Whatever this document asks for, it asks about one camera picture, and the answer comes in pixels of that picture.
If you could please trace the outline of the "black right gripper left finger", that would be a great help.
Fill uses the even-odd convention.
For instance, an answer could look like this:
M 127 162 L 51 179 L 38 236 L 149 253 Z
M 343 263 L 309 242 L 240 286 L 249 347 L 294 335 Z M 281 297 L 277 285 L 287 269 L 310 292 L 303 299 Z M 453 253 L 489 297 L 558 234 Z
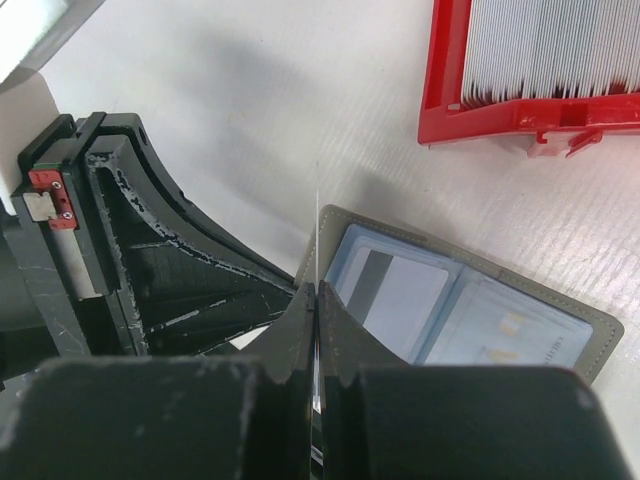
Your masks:
M 223 356 L 44 363 L 1 437 L 5 479 L 306 479 L 313 286 Z

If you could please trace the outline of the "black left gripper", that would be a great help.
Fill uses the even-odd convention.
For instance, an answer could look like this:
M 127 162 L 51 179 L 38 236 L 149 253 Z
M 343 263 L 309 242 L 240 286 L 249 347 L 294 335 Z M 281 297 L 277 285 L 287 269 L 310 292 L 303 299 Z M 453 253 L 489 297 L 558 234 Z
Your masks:
M 9 251 L 57 355 L 209 354 L 287 308 L 293 278 L 186 198 L 138 115 L 61 115 L 15 163 Z

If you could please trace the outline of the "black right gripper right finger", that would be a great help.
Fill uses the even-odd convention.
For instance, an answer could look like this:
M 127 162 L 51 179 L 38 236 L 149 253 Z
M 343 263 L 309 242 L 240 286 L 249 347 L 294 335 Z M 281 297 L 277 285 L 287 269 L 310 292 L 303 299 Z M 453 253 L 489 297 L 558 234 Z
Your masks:
M 628 479 L 608 419 L 574 372 L 413 366 L 328 283 L 317 296 L 328 479 Z

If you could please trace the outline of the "grey leather card holder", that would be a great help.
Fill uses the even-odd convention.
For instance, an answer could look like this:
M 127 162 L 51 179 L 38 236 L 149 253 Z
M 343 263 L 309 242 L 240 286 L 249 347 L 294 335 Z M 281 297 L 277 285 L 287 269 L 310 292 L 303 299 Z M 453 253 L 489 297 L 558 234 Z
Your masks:
M 463 248 L 335 205 L 296 274 L 419 365 L 545 365 L 593 381 L 624 335 L 615 317 Z

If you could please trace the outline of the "white credit card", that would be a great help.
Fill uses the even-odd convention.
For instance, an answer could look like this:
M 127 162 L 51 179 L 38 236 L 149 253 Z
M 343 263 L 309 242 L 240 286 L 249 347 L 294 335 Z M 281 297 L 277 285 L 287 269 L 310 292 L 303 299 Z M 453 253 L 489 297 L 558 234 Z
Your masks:
M 427 365 L 572 367 L 588 323 L 490 280 L 464 286 L 425 359 Z
M 314 229 L 314 289 L 315 293 L 319 293 L 319 258 L 320 258 L 320 180 L 321 168 L 320 161 L 315 161 L 315 229 Z M 321 413 L 321 381 L 320 381 L 320 353 L 319 353 L 319 336 L 317 334 L 314 346 L 314 389 L 313 389 L 313 409 L 317 413 Z
M 360 248 L 340 295 L 356 321 L 408 360 L 449 277 L 433 263 Z

